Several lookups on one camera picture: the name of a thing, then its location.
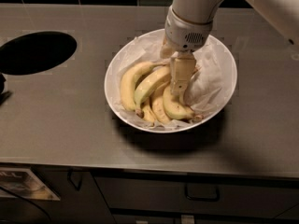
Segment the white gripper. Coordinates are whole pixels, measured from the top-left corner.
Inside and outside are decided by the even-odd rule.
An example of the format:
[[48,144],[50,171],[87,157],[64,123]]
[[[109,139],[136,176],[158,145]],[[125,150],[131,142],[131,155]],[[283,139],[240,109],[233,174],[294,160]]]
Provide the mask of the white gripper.
[[212,25],[212,21],[206,23],[185,21],[175,13],[173,8],[168,9],[164,26],[165,37],[160,50],[160,57],[168,59],[175,51],[179,51],[170,61],[170,90],[183,105],[185,104],[184,93],[196,66],[196,60],[191,52],[205,45],[212,30]]

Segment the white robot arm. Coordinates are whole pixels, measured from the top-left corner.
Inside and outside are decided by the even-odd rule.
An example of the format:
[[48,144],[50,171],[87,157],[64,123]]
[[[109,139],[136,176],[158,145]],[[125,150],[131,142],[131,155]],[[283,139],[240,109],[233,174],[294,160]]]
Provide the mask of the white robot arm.
[[212,31],[219,8],[253,8],[293,46],[299,45],[299,0],[173,0],[164,24],[161,55],[177,53],[171,93],[181,102],[191,79],[185,69]]

